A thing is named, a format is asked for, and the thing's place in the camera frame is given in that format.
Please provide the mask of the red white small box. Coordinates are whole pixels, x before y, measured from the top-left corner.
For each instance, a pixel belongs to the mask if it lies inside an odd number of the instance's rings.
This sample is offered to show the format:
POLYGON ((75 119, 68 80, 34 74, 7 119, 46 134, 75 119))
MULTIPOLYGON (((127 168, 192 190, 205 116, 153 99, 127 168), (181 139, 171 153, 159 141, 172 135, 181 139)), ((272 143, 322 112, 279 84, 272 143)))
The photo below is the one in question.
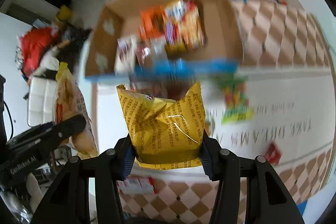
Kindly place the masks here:
POLYGON ((152 177, 130 176, 123 181, 116 181, 121 194, 157 194, 158 190, 152 177))

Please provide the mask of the yellow cracker snack packet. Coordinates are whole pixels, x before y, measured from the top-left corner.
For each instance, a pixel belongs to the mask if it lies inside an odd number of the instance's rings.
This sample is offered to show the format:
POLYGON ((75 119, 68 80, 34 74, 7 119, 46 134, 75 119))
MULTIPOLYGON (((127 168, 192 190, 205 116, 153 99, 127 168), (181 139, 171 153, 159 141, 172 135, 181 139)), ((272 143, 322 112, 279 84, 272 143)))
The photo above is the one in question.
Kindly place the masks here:
POLYGON ((60 63, 58 72, 56 73, 56 89, 52 113, 55 124, 76 115, 82 115, 87 123, 85 128, 79 133, 66 138, 63 144, 77 151, 77 155, 81 159, 98 156, 97 145, 84 97, 68 68, 68 64, 65 62, 60 63))

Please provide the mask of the small red snack packet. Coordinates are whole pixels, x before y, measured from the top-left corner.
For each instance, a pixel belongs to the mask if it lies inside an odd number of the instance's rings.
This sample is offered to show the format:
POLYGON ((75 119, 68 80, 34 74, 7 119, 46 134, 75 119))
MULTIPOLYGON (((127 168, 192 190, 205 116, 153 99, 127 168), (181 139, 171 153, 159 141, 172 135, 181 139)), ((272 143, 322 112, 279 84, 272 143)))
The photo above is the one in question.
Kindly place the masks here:
POLYGON ((277 166, 279 164, 282 153, 275 142, 271 142, 269 144, 264 157, 273 166, 277 166))

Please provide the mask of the checkered table mat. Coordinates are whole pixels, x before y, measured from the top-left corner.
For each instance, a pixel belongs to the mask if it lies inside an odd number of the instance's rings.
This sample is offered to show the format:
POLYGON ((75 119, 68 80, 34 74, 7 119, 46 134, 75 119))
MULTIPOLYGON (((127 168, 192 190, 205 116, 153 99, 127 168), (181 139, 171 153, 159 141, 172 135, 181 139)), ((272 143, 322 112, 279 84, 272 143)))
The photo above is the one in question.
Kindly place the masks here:
MULTIPOLYGON (((206 54, 214 51, 222 53, 225 49, 223 35, 229 31, 222 27, 221 14, 233 16, 235 9, 238 26, 243 29, 243 65, 237 70, 236 77, 245 78, 245 95, 254 116, 251 119, 224 123, 225 100, 215 79, 201 80, 202 96, 206 111, 206 128, 222 147, 228 148, 236 155, 254 158, 264 154, 271 142, 275 142, 282 156, 275 170, 290 191, 295 202, 303 202, 314 196, 326 184, 333 165, 335 149, 335 74, 333 63, 328 56, 327 43, 321 26, 314 15, 303 8, 276 4, 266 0, 197 0, 204 16, 205 33, 209 41, 205 47, 199 48, 184 56, 188 59, 206 58, 206 54)), ((127 35, 135 33, 139 25, 139 11, 135 5, 130 16, 124 10, 118 11, 113 5, 121 0, 111 0, 105 4, 101 19, 98 20, 96 34, 92 38, 87 61, 87 79, 98 81, 96 114, 92 110, 93 119, 97 121, 98 146, 100 151, 107 144, 116 143, 116 138, 124 136, 126 123, 117 99, 116 88, 104 86, 105 83, 118 85, 127 79, 114 78, 108 75, 107 53, 114 63, 114 52, 117 42, 112 42, 111 34, 117 34, 117 28, 127 35), (95 63, 94 47, 105 54, 95 63)), ((200 188, 189 182, 208 184, 202 168, 193 167, 175 171, 154 171, 164 182, 163 193, 170 196, 160 197, 165 206, 173 205, 173 195, 196 198, 200 188)), ((214 189, 205 196, 195 200, 187 200, 184 206, 190 208, 200 205, 212 206, 210 199, 214 189)))

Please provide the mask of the white chair near left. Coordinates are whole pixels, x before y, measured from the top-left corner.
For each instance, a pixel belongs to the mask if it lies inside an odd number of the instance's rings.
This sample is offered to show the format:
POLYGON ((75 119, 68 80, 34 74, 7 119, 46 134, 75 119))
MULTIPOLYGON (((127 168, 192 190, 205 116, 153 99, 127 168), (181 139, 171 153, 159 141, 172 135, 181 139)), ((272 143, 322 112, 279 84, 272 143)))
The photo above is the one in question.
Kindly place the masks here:
POLYGON ((27 124, 35 127, 53 121, 52 108, 56 81, 33 77, 29 87, 27 124))

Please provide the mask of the cookie packet white blue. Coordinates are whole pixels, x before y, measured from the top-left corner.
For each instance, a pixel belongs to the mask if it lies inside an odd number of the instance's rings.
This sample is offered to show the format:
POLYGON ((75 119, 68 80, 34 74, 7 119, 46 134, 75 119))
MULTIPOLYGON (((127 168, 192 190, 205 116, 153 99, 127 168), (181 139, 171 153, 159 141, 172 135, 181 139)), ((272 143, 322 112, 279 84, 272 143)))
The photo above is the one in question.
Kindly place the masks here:
POLYGON ((141 42, 138 44, 135 54, 142 68, 150 68, 156 62, 167 60, 166 39, 160 37, 141 42))

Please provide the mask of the red clothing pile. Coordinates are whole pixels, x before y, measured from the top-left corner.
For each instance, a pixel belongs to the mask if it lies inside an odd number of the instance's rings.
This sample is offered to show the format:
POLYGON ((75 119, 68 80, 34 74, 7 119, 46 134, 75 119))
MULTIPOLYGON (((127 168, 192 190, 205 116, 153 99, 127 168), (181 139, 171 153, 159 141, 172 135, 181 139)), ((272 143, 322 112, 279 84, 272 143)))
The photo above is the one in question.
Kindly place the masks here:
POLYGON ((59 37, 57 28, 47 26, 33 27, 19 38, 23 58, 21 71, 25 77, 29 78, 38 68, 43 55, 58 42, 59 37))

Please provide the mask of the orange snack packet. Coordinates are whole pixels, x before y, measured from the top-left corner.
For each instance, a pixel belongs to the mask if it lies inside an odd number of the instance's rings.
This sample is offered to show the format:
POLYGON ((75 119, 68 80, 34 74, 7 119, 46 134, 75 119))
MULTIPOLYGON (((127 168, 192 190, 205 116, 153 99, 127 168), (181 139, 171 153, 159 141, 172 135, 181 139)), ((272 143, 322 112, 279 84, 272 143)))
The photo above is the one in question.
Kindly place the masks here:
POLYGON ((164 36, 163 6, 157 5, 140 11, 139 36, 151 40, 164 36))

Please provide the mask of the chocolate biscuit white box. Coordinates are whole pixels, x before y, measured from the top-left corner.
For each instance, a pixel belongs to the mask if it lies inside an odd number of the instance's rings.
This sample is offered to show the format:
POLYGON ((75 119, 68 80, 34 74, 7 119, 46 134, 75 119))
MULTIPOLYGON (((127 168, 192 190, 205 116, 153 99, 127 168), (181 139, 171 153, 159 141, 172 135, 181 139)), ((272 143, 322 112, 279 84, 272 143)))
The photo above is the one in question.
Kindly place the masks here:
POLYGON ((117 51, 114 63, 116 75, 125 75, 134 72, 136 50, 139 44, 138 35, 124 36, 117 39, 117 51))

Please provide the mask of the green candy packet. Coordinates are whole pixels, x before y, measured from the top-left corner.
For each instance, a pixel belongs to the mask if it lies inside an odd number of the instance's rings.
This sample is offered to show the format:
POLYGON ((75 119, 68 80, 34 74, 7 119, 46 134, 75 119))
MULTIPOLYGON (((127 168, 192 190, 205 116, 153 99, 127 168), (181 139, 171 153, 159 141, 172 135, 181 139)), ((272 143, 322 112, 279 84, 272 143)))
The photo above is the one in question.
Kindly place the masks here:
POLYGON ((225 110, 221 124, 250 121, 254 117, 253 107, 247 96, 247 76, 222 74, 215 77, 215 83, 224 96, 225 110))

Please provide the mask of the open cardboard box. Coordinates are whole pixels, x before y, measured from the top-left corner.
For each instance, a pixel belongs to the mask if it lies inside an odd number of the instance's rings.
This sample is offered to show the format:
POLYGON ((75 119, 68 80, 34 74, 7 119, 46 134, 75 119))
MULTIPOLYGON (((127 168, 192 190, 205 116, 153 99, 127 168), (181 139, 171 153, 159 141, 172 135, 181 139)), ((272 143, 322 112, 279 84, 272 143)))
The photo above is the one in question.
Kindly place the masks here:
POLYGON ((98 18, 85 77, 215 73, 242 57, 229 0, 110 0, 98 18))

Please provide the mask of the yellow red noodle packet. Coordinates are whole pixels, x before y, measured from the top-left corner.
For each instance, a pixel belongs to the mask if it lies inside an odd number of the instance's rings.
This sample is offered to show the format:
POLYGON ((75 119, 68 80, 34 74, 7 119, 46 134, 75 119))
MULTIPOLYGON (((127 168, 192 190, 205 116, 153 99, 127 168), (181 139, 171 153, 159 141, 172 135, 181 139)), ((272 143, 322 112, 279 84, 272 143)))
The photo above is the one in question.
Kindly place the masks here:
POLYGON ((173 0, 163 8, 166 51, 170 55, 204 46, 199 9, 194 0, 173 0))

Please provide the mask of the yellow printed snack packet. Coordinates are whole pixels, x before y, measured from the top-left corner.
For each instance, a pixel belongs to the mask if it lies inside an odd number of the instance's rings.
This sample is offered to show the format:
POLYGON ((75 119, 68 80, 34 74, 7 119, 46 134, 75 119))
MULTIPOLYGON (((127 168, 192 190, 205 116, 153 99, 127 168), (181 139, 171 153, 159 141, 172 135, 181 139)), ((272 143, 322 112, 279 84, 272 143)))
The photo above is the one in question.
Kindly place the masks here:
POLYGON ((200 166, 205 129, 201 84, 180 100, 151 97, 117 86, 123 116, 141 168, 170 170, 200 166))

